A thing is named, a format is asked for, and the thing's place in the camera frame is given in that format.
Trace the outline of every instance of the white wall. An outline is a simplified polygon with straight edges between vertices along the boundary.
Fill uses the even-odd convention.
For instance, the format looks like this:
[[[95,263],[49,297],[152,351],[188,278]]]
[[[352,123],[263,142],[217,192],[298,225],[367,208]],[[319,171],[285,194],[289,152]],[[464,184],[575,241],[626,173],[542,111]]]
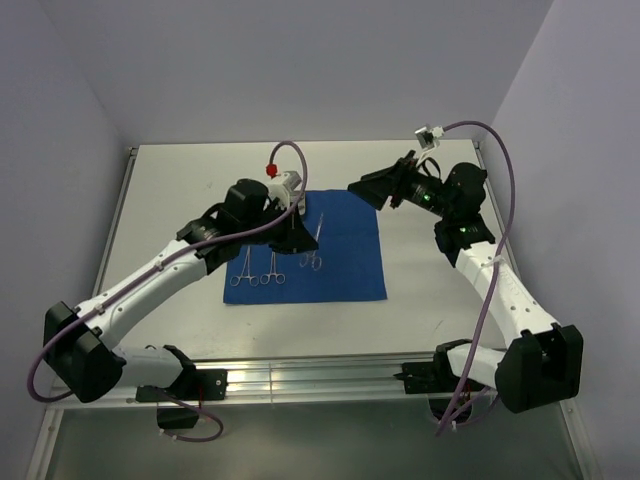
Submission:
[[[551,0],[42,0],[130,143],[491,121]]]
[[[13,480],[42,420],[25,379],[44,312],[91,292],[125,149],[40,5],[2,3],[0,476]]]
[[[578,396],[607,478],[640,478],[640,2],[556,0],[494,126],[524,280],[585,339]],[[485,148],[506,212],[507,179]]]

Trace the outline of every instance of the red cap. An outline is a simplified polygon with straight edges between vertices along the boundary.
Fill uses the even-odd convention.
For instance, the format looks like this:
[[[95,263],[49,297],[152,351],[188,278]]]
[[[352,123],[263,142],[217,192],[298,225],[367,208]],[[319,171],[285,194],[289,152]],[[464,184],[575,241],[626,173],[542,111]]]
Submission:
[[[273,178],[277,174],[278,174],[278,166],[275,163],[270,163],[269,165],[267,165],[267,175]]]

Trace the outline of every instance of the metal frame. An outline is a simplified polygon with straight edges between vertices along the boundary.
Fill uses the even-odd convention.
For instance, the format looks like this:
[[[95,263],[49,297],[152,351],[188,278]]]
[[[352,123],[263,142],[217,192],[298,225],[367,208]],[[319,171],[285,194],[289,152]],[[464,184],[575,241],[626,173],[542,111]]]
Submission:
[[[209,402],[222,406],[403,399],[406,398],[403,383],[393,375],[402,371],[401,365],[404,362],[431,359],[431,354],[392,354],[195,363],[198,369],[228,371],[225,399]],[[80,403],[76,398],[70,397],[50,408],[156,408],[158,405],[136,403],[135,394],[135,388],[116,388],[90,404]],[[429,398],[449,397],[451,393],[429,395]]]
[[[480,144],[474,142],[480,166],[485,168]],[[105,268],[111,254],[118,221],[124,205],[127,189],[133,173],[137,148],[131,149],[122,189],[118,198],[113,222],[109,230],[100,269],[93,294],[102,286]],[[496,198],[487,181],[487,189],[501,230],[504,222],[497,208]],[[512,268],[519,276],[509,242],[507,254]],[[202,360],[195,362],[197,368],[223,368],[229,371],[225,400],[216,406],[238,404],[282,404],[305,402],[337,402],[362,400],[397,400],[407,398],[402,382],[393,375],[401,371],[401,365],[408,361],[429,361],[433,353],[402,353],[388,355],[335,356],[278,358],[263,360]],[[60,393],[63,387],[54,386],[53,393]],[[451,393],[429,395],[429,398],[449,398]],[[51,455],[55,446],[57,432],[67,409],[101,408],[156,408],[156,403],[136,403],[135,389],[114,389],[109,394],[90,404],[80,403],[76,398],[67,398],[47,407],[45,419],[36,443],[29,473],[29,480],[41,480],[46,477]],[[575,401],[561,402],[564,420],[567,425],[569,441],[572,443],[579,467],[584,478],[600,479],[602,475],[595,460],[589,438],[581,421]]]

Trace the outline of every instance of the blue cloth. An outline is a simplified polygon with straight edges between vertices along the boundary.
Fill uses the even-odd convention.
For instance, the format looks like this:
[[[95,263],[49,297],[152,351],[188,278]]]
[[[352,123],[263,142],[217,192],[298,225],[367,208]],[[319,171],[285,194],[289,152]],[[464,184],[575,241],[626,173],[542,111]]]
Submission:
[[[304,224],[315,236],[320,215],[324,213],[316,255],[322,258],[317,271],[311,265],[300,266],[305,254],[276,255],[276,271],[286,278],[278,285],[271,277],[267,285],[253,287],[242,279],[236,287],[231,277],[240,275],[247,247],[227,264],[224,303],[262,305],[271,303],[367,302],[385,300],[378,220],[373,208],[345,190],[307,192]],[[271,249],[267,245],[251,247],[251,275],[258,280],[268,274]]]

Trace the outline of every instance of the white connector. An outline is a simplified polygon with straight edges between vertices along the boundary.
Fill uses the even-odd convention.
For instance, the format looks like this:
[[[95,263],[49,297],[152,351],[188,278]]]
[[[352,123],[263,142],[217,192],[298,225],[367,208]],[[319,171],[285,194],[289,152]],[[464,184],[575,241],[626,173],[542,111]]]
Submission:
[[[286,210],[289,208],[293,199],[299,193],[296,188],[302,183],[302,178],[300,178],[300,174],[296,171],[287,171],[277,174],[273,177],[269,182],[267,182],[267,188],[269,189],[269,197],[272,200],[278,199],[280,200],[280,208],[282,210]],[[298,211],[300,212],[300,216],[303,216],[306,211],[306,198],[305,195],[300,199],[300,203],[298,203]]]
[[[423,159],[427,156],[427,153],[440,146],[438,139],[444,136],[444,128],[442,128],[442,126],[431,128],[429,125],[425,125],[424,127],[416,130],[415,135],[422,147],[420,158]]]

